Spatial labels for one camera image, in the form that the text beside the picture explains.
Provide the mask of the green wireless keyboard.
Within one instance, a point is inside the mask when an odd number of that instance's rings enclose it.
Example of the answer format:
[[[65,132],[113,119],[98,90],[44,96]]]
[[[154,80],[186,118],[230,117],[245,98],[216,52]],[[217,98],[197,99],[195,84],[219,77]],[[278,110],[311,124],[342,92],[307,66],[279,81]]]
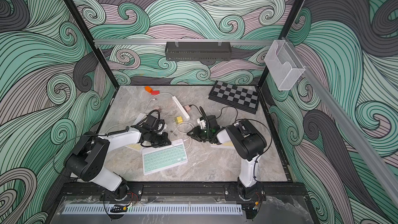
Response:
[[[188,162],[183,140],[172,141],[171,146],[144,148],[142,151],[144,175],[171,169]]]

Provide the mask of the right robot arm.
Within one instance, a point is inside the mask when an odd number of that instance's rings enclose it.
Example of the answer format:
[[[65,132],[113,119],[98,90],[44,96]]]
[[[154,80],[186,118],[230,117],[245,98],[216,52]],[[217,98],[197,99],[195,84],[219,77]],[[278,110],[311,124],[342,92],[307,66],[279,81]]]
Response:
[[[211,120],[204,117],[198,119],[198,126],[187,132],[187,136],[202,143],[209,142],[221,146],[231,142],[241,157],[240,174],[237,180],[237,190],[241,198],[249,199],[260,192],[256,178],[259,158],[268,151],[267,143],[262,133],[252,124],[259,123],[254,119],[237,119],[225,127],[217,125],[215,116]]]

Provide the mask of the white power strip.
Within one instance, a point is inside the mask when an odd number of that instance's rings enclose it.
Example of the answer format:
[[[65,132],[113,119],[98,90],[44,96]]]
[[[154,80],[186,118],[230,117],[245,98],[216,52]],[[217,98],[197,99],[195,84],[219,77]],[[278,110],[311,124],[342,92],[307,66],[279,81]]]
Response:
[[[190,116],[187,113],[186,109],[181,105],[181,103],[179,102],[177,97],[176,96],[172,96],[172,100],[174,101],[174,103],[177,106],[177,108],[180,110],[182,116],[184,117],[184,120],[189,121],[190,120]]]

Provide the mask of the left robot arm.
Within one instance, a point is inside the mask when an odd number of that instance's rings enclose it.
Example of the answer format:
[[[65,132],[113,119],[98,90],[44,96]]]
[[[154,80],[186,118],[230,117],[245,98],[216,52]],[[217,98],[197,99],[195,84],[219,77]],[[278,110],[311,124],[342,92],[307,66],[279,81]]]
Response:
[[[123,146],[143,142],[150,143],[150,148],[162,148],[172,144],[168,133],[159,134],[137,126],[105,135],[86,132],[64,160],[64,166],[83,181],[96,183],[115,192],[121,187],[123,178],[105,168],[107,154]]]

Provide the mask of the yellow charger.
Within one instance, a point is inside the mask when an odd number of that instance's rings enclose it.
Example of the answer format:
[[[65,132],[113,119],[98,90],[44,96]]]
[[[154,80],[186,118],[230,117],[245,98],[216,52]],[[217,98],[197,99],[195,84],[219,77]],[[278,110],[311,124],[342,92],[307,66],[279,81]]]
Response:
[[[175,117],[175,122],[177,125],[183,123],[183,118],[181,116]]]

